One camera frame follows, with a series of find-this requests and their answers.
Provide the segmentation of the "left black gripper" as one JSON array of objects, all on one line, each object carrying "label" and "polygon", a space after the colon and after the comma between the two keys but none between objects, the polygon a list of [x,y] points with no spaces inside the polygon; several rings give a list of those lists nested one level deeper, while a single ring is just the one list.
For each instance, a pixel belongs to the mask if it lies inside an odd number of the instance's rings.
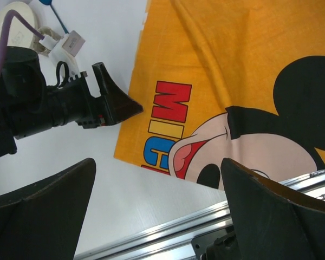
[{"label": "left black gripper", "polygon": [[144,111],[113,81],[105,65],[92,65],[100,96],[90,94],[85,71],[58,89],[47,89],[40,79],[40,97],[13,109],[13,135],[34,135],[76,122],[84,129],[117,125]]}]

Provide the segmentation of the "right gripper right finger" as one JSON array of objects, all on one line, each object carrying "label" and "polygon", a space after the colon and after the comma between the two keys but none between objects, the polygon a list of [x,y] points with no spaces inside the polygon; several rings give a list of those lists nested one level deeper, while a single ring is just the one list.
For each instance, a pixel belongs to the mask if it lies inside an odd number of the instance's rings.
[{"label": "right gripper right finger", "polygon": [[230,158],[220,171],[242,259],[325,259],[325,201]]}]

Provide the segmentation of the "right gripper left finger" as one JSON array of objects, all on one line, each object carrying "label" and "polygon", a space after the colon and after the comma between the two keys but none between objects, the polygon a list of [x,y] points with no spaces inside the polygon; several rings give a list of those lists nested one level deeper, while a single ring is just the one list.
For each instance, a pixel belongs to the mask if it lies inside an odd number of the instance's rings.
[{"label": "right gripper left finger", "polygon": [[73,259],[95,174],[87,158],[0,195],[0,259]]}]

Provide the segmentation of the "cream round plate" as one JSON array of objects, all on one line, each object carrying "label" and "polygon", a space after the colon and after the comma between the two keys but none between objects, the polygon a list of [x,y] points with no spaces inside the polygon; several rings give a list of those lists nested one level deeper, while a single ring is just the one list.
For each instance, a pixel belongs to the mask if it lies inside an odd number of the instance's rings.
[{"label": "cream round plate", "polygon": [[[0,10],[0,37],[3,21],[9,10],[17,11],[34,29],[38,29],[38,20],[31,7],[24,2],[15,1]],[[34,36],[29,29],[14,17],[9,30],[8,46],[30,48]]]}]

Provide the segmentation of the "blue metallic spoon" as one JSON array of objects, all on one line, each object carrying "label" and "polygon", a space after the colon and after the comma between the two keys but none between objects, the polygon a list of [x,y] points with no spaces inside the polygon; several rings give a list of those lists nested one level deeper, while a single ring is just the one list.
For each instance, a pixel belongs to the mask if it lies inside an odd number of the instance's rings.
[{"label": "blue metallic spoon", "polygon": [[39,0],[40,3],[42,3],[43,5],[49,6],[52,10],[52,12],[54,13],[55,17],[57,18],[60,26],[62,27],[63,31],[68,34],[69,31],[68,29],[65,27],[64,23],[62,22],[62,20],[60,19],[58,13],[56,12],[55,8],[53,7],[53,1],[52,0]]}]

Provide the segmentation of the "orange Mickey Mouse cloth placemat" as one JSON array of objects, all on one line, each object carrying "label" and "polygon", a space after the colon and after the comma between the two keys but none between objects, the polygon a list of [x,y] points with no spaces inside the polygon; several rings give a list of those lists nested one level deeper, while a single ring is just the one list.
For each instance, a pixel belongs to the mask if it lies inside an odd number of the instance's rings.
[{"label": "orange Mickey Mouse cloth placemat", "polygon": [[223,189],[325,169],[325,1],[150,1],[114,156]]}]

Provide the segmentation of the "small speckled stone cup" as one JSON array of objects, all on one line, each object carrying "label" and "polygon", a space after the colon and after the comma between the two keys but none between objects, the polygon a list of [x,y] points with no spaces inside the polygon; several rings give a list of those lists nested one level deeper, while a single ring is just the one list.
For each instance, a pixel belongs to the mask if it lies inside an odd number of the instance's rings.
[{"label": "small speckled stone cup", "polygon": [[31,49],[36,51],[38,54],[47,57],[51,51],[51,48],[57,44],[57,42],[61,39],[61,36],[53,31],[50,27],[46,26],[40,27],[37,31],[44,36],[44,39],[42,40],[37,35],[34,35]]}]

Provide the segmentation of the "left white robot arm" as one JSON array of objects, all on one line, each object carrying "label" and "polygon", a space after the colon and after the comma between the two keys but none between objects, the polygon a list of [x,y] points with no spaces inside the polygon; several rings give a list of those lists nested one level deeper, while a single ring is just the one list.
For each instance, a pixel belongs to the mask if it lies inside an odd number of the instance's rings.
[{"label": "left white robot arm", "polygon": [[17,152],[16,140],[75,122],[84,129],[119,124],[143,111],[141,104],[112,80],[105,65],[93,65],[100,95],[89,91],[86,72],[71,77],[68,65],[56,66],[49,86],[37,52],[7,49],[0,75],[0,157]]}]

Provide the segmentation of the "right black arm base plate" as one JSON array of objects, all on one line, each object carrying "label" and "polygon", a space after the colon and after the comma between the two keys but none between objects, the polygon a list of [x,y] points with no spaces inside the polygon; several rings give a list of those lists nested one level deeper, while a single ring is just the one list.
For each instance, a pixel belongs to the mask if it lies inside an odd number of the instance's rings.
[{"label": "right black arm base plate", "polygon": [[197,259],[242,259],[233,225],[199,235],[191,245]]}]

